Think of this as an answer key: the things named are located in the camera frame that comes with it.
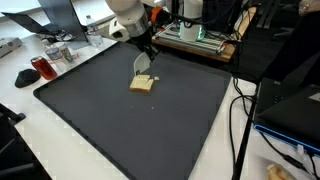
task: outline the white desk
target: white desk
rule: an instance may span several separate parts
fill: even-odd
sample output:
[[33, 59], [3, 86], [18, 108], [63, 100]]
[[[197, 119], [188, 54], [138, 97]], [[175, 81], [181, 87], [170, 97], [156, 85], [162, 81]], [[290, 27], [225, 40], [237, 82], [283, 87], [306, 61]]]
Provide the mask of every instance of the white desk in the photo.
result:
[[[107, 48], [115, 42], [105, 40], [105, 43]], [[33, 96], [33, 90], [46, 83], [46, 80], [41, 78], [23, 89], [13, 87], [18, 71], [31, 67], [30, 58], [41, 54], [40, 45], [34, 37], [28, 37], [24, 39], [23, 47], [6, 56], [0, 63], [0, 83], [6, 87], [1, 88], [0, 94], [5, 95], [0, 97], [0, 102], [27, 116], [15, 127], [53, 179], [127, 179], [74, 129]], [[93, 47], [77, 51], [81, 56], [81, 59], [76, 60], [78, 64], [100, 52]], [[3, 78], [3, 74], [7, 74], [8, 78]], [[244, 94], [253, 94], [256, 88], [254, 84], [241, 80], [240, 87]], [[235, 89], [229, 85], [190, 179], [231, 179], [232, 154], [227, 119], [229, 105], [236, 96]], [[232, 114], [235, 148], [238, 151], [247, 121], [241, 101], [235, 103]]]

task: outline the laptop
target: laptop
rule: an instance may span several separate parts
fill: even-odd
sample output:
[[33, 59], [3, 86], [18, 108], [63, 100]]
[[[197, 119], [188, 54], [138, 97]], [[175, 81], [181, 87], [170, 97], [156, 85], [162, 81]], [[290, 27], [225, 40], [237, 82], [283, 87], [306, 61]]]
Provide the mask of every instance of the laptop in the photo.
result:
[[30, 32], [36, 34], [46, 34], [53, 35], [54, 32], [57, 32], [59, 28], [54, 24], [48, 24], [45, 26], [40, 25], [37, 21], [32, 19], [30, 16], [21, 13], [6, 13], [1, 12], [3, 15], [18, 23], [20, 26], [24, 27]]
[[[274, 92], [286, 89], [273, 90], [272, 88], [263, 89], [266, 86], [261, 87], [259, 91], [262, 94], [265, 91]], [[310, 85], [295, 94], [291, 89], [288, 90], [288, 94], [271, 107], [257, 112], [254, 119], [254, 129], [294, 147], [300, 144], [304, 146], [306, 151], [319, 156], [320, 87]], [[263, 104], [261, 100], [263, 99], [259, 98], [258, 107], [259, 103]]]

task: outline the wire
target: wire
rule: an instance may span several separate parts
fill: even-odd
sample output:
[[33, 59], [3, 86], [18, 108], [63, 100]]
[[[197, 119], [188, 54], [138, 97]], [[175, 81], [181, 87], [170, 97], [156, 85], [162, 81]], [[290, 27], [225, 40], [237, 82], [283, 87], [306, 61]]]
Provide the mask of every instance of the wire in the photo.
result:
[[276, 151], [278, 154], [280, 154], [280, 156], [284, 156], [285, 154], [283, 154], [282, 152], [280, 152], [277, 148], [275, 148], [271, 143], [270, 141], [266, 138], [266, 136], [262, 133], [260, 133], [262, 138], [267, 142], [267, 144], [274, 150]]
[[229, 136], [230, 136], [230, 141], [231, 141], [231, 150], [232, 150], [232, 162], [233, 162], [233, 171], [235, 170], [235, 166], [236, 166], [236, 152], [235, 152], [235, 148], [234, 148], [234, 142], [233, 142], [233, 134], [232, 134], [232, 107], [233, 104], [240, 98], [246, 97], [248, 99], [250, 99], [249, 97], [252, 96], [238, 96], [235, 99], [233, 99], [233, 101], [230, 104], [229, 107]]
[[230, 136], [230, 142], [231, 142], [231, 150], [232, 150], [232, 162], [233, 162], [233, 172], [235, 171], [235, 166], [236, 166], [236, 153], [235, 153], [235, 147], [234, 147], [234, 141], [233, 141], [233, 133], [232, 133], [232, 108], [233, 108], [233, 104], [238, 100], [238, 99], [242, 99], [243, 102], [243, 107], [244, 107], [244, 111], [246, 113], [246, 115], [248, 116], [250, 121], [253, 121], [250, 118], [249, 113], [246, 110], [246, 104], [245, 104], [245, 100], [249, 100], [251, 102], [254, 102], [255, 100], [255, 96], [250, 96], [250, 95], [243, 95], [242, 91], [240, 90], [239, 86], [238, 86], [238, 78], [234, 77], [233, 78], [233, 85], [234, 88], [236, 89], [236, 91], [239, 93], [240, 96], [236, 97], [235, 99], [232, 100], [230, 107], [229, 107], [229, 136]]
[[267, 144], [275, 151], [277, 152], [285, 161], [287, 161], [288, 163], [290, 163], [291, 165], [293, 165], [294, 167], [298, 168], [298, 169], [301, 169], [303, 170], [304, 172], [308, 173], [307, 169], [305, 168], [305, 166], [297, 161], [296, 159], [294, 159], [293, 157], [287, 155], [287, 154], [284, 154], [282, 152], [280, 152], [277, 148], [275, 148], [271, 143], [270, 141], [265, 137], [264, 134], [262, 134], [260, 132], [260, 135], [263, 137], [263, 139], [267, 142]]
[[314, 161], [313, 161], [313, 158], [312, 158], [312, 155], [311, 154], [309, 154], [309, 158], [310, 158], [310, 160], [311, 160], [311, 163], [312, 163], [312, 167], [313, 167], [313, 172], [314, 172], [314, 177], [317, 179], [317, 180], [320, 180], [320, 178], [319, 178], [319, 176], [318, 176], [318, 173], [317, 173], [317, 168], [316, 168], [316, 165], [315, 165], [315, 163], [314, 163]]

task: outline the black mat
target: black mat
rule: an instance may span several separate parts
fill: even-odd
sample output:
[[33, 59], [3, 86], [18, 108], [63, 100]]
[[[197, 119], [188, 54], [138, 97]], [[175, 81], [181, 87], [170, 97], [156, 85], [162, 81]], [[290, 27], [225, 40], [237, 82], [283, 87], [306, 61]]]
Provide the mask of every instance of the black mat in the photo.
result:
[[152, 92], [131, 92], [139, 54], [118, 43], [34, 94], [128, 178], [188, 179], [231, 76], [159, 54]]

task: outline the white object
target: white object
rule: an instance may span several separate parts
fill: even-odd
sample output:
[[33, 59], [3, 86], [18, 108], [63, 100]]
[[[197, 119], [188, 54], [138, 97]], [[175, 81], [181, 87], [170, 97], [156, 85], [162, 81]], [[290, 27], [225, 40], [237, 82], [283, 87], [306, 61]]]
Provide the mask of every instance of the white object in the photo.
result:
[[140, 0], [106, 0], [130, 37], [139, 37], [149, 29], [148, 18]]
[[0, 58], [16, 50], [22, 45], [22, 41], [17, 37], [0, 38]]
[[134, 61], [134, 64], [133, 64], [134, 75], [137, 76], [137, 75], [143, 73], [150, 66], [151, 66], [151, 60], [150, 60], [149, 56], [145, 52], [141, 53], [137, 57], [137, 59]]
[[71, 63], [73, 61], [73, 57], [72, 57], [70, 50], [69, 50], [68, 46], [66, 45], [66, 43], [56, 42], [56, 43], [54, 43], [54, 45], [57, 48], [59, 48], [60, 52], [62, 53], [64, 58], [67, 60], [67, 62]]
[[129, 36], [129, 33], [126, 28], [118, 22], [117, 18], [113, 18], [109, 25], [109, 36], [114, 39], [121, 39]]
[[[202, 17], [202, 6], [202, 0], [184, 0], [183, 16], [189, 19], [200, 20]], [[193, 25], [192, 27], [188, 26], [188, 23], [181, 23], [180, 38], [184, 41], [197, 41], [200, 34], [201, 25]]]
[[95, 47], [101, 47], [103, 45], [103, 40], [99, 32], [98, 24], [90, 15], [87, 15], [87, 28], [88, 28], [88, 38], [90, 43]]
[[141, 0], [141, 2], [151, 7], [156, 7], [156, 6], [164, 7], [166, 5], [165, 0]]
[[43, 44], [45, 54], [49, 57], [49, 63], [55, 65], [57, 70], [60, 72], [67, 71], [67, 62], [64, 59], [60, 49], [56, 47], [55, 44], [49, 43], [47, 39], [43, 39], [41, 42]]
[[309, 169], [309, 167], [306, 165], [306, 161], [303, 157], [304, 155], [304, 147], [300, 144], [298, 144], [297, 146], [297, 152], [298, 152], [298, 155], [300, 157], [300, 162], [303, 164], [303, 166], [307, 169], [308, 173], [311, 175], [312, 179], [315, 179], [315, 177], [312, 175], [312, 171]]

